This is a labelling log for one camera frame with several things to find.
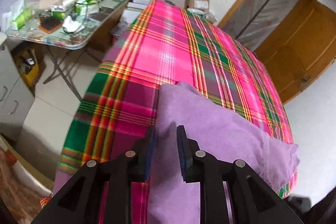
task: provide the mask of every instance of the bed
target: bed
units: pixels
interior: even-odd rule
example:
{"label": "bed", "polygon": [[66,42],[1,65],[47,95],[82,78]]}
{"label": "bed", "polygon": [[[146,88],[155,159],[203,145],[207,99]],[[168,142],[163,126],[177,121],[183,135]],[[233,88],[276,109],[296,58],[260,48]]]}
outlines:
{"label": "bed", "polygon": [[[268,135],[293,143],[263,64],[214,25],[155,0],[109,50],[89,85],[64,143],[54,193],[86,161],[129,150],[155,124],[160,85],[181,80]],[[288,195],[295,182],[296,174],[278,195]],[[148,193],[146,183],[132,184],[134,223],[147,221]]]}

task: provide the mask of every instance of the drawer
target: drawer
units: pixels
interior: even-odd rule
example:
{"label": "drawer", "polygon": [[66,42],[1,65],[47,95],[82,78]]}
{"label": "drawer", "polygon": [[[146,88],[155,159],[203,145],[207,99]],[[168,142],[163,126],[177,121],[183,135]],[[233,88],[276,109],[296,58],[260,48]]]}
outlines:
{"label": "drawer", "polygon": [[4,106],[20,74],[6,45],[0,47],[0,108]]}
{"label": "drawer", "polygon": [[0,109],[0,132],[17,141],[23,122],[35,98],[22,79],[19,79]]}

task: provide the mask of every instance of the cabinet handle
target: cabinet handle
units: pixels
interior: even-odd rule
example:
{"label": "cabinet handle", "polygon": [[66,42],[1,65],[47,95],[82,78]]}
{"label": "cabinet handle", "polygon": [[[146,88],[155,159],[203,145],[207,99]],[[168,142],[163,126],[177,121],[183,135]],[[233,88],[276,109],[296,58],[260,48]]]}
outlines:
{"label": "cabinet handle", "polygon": [[6,94],[7,94],[7,91],[8,91],[8,88],[7,88],[6,86],[3,86],[3,89],[5,90],[5,93],[3,94],[3,96],[2,96],[2,98],[1,98],[1,100],[0,100],[0,102],[2,102],[3,99],[5,99]]}
{"label": "cabinet handle", "polygon": [[2,115],[11,115],[11,114],[14,114],[15,111],[16,111],[16,109],[17,109],[17,107],[19,106],[19,102],[15,100],[14,103],[15,103],[15,107],[14,107],[13,111],[8,112],[8,113],[6,113],[6,114],[0,114],[0,116],[2,116]]}

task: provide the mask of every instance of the gray cloth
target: gray cloth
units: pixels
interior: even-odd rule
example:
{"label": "gray cloth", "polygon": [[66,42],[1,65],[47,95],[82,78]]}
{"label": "gray cloth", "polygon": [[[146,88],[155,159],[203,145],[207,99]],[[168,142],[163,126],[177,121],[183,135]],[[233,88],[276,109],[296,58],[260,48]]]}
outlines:
{"label": "gray cloth", "polygon": [[275,191],[289,182],[299,164],[297,145],[272,138],[232,110],[214,104],[187,83],[164,84],[156,120],[148,224],[200,221],[199,183],[183,182],[176,126],[217,159],[246,161]]}

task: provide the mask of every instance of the floor tile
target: floor tile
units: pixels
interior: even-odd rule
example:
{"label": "floor tile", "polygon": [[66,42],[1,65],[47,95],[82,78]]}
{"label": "floor tile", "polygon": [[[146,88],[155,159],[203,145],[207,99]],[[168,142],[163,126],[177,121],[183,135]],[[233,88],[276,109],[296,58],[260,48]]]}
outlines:
{"label": "floor tile", "polygon": [[71,115],[36,97],[23,124],[16,151],[53,180],[72,119]]}
{"label": "floor tile", "polygon": [[[52,48],[52,52],[58,58],[59,62],[66,51],[67,50],[62,48]],[[88,49],[88,51],[99,59],[103,57],[102,53],[91,49]],[[57,76],[55,79],[43,84],[43,81],[53,72],[53,63],[48,54],[45,55],[44,62],[45,70],[39,82],[36,84],[35,95],[73,116],[79,105],[77,97],[70,90],[58,72],[55,74],[55,76]],[[84,95],[98,66],[99,63],[83,52],[83,49],[70,52],[60,65],[64,74],[67,75],[69,80],[75,85],[81,96]]]}

